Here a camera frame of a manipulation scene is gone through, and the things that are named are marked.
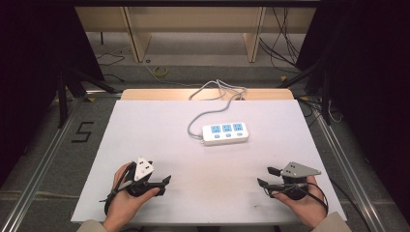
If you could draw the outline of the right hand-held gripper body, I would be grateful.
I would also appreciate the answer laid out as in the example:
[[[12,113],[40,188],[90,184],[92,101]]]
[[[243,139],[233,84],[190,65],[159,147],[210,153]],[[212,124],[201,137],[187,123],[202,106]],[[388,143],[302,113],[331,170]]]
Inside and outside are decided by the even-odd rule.
[[[299,164],[289,162],[281,171],[280,175],[285,186],[283,193],[293,200],[300,200],[308,193],[308,176],[320,175],[321,171]]]

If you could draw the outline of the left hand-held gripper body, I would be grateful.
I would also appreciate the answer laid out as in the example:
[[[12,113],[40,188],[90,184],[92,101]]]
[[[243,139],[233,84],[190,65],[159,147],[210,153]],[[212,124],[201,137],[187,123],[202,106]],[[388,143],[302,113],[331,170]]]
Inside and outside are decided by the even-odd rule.
[[[131,196],[141,196],[150,189],[158,188],[157,196],[162,195],[162,183],[150,183],[149,179],[154,172],[152,163],[145,158],[138,158],[131,163],[125,182],[127,192]]]

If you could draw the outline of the white power strip blue sockets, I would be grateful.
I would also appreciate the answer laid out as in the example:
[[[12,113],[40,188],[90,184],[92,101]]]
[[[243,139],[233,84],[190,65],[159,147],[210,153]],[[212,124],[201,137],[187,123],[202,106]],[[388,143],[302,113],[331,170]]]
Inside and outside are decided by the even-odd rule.
[[[202,143],[216,146],[246,142],[249,131],[245,123],[225,123],[202,127]]]

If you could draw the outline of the person's right hand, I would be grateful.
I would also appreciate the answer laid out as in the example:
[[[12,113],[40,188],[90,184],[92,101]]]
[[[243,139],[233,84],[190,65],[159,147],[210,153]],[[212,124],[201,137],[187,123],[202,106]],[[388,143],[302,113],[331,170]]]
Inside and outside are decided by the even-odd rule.
[[[309,195],[300,200],[293,200],[283,193],[275,193],[274,197],[287,207],[289,207],[302,224],[309,229],[313,229],[322,219],[327,216],[327,211],[322,205],[324,194],[318,188],[313,176],[307,177]]]

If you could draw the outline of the person's left hand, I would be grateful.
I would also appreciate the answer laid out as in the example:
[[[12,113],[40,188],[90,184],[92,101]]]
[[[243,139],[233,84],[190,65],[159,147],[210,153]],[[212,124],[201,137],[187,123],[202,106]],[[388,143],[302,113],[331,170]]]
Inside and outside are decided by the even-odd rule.
[[[102,226],[107,232],[120,232],[134,218],[141,206],[159,191],[158,188],[152,188],[138,197],[129,195],[125,190],[119,191],[109,205]]]

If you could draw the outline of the black metal stand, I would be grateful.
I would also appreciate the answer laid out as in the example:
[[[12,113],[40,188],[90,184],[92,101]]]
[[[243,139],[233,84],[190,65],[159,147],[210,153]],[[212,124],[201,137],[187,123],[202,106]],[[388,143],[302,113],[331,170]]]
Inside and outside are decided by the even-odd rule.
[[[57,94],[60,113],[58,125],[59,129],[63,128],[69,116],[66,90],[69,90],[75,98],[83,98],[86,95],[86,91],[81,84],[82,81],[89,82],[92,85],[106,91],[107,93],[117,93],[114,88],[108,86],[105,83],[102,83],[100,80],[97,80],[92,75],[89,75],[86,72],[82,72],[73,68],[62,70],[57,75]]]
[[[308,94],[321,94],[321,115],[329,126],[331,124],[331,113],[330,113],[330,93],[329,93],[329,72],[327,71],[326,60],[320,58],[315,62],[310,68],[297,74],[290,80],[285,81],[279,85],[279,88],[288,88],[297,82],[302,81],[306,77],[309,78],[309,82],[306,85],[305,91]]]

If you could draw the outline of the dark curtain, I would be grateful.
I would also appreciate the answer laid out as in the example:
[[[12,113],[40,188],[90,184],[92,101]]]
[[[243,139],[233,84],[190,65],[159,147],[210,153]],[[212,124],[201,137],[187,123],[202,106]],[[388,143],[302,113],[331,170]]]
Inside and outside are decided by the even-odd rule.
[[[0,0],[0,188],[74,70],[103,79],[74,7]]]
[[[410,223],[410,0],[318,0],[298,67],[329,84],[362,151]]]

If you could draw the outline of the light wooden bench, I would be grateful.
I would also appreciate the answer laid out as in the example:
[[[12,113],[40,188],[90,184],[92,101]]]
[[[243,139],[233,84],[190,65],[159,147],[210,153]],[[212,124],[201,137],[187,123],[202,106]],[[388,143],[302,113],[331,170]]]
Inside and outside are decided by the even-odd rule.
[[[314,8],[291,7],[77,7],[87,32],[126,32],[134,60],[141,62],[153,33],[241,33],[248,59],[256,60],[263,33],[277,33],[285,20],[291,34],[304,34]]]

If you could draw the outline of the aluminium floor rail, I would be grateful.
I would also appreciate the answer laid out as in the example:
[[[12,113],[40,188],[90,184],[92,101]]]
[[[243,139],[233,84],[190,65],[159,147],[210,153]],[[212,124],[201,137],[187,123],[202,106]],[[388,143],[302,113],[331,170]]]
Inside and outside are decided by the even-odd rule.
[[[354,171],[354,168],[348,157],[346,156],[344,150],[341,147],[340,142],[333,129],[326,123],[322,114],[313,109],[313,115],[318,122],[322,132],[324,133],[331,150],[337,160],[337,164],[345,178],[348,187],[350,188],[353,197],[356,200],[356,208],[358,209],[359,215],[366,224],[369,232],[387,232],[385,226],[379,217],[376,208],[372,204],[370,197],[367,195],[366,190],[362,182],[360,181],[358,175]]]
[[[82,104],[81,98],[76,98],[72,101],[67,116],[66,122],[57,130],[51,140],[46,152],[43,155],[39,165],[37,166],[32,178],[28,182],[24,191],[19,195],[13,209],[9,213],[5,224],[1,227],[1,232],[16,232],[19,225],[22,223],[29,207],[31,206],[39,187],[41,186],[44,177],[52,164],[54,158],[59,151],[61,144],[70,129],[76,111]]]

